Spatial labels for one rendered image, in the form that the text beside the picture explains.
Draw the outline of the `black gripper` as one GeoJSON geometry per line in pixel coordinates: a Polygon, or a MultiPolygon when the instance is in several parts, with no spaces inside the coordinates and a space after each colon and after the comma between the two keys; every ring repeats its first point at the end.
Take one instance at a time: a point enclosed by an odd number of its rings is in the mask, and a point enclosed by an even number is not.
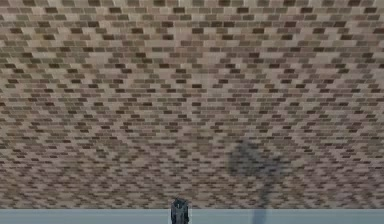
{"type": "Polygon", "coordinates": [[[171,221],[173,223],[179,222],[179,218],[178,218],[179,207],[180,207],[180,200],[176,198],[171,205],[171,221]]]}

